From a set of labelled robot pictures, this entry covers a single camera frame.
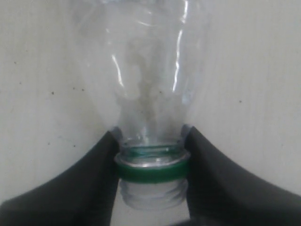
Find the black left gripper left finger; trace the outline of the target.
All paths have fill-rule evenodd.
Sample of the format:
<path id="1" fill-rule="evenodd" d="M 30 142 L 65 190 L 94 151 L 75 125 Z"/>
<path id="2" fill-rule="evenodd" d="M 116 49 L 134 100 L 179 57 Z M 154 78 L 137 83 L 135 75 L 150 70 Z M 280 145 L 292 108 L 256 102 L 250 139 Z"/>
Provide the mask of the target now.
<path id="1" fill-rule="evenodd" d="M 118 144 L 107 132 L 78 162 L 45 184 L 3 202 L 2 226 L 109 226 L 118 187 Z"/>

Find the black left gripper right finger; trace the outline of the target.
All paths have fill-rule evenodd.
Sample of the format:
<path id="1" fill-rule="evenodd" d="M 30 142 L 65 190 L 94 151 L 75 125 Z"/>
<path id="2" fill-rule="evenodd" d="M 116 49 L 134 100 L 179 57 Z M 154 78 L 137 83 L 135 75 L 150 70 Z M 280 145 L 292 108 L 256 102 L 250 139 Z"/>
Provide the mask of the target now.
<path id="1" fill-rule="evenodd" d="M 187 177 L 190 219 L 183 226 L 298 226 L 301 197 L 239 166 L 195 127 L 180 130 L 190 158 L 171 167 Z"/>

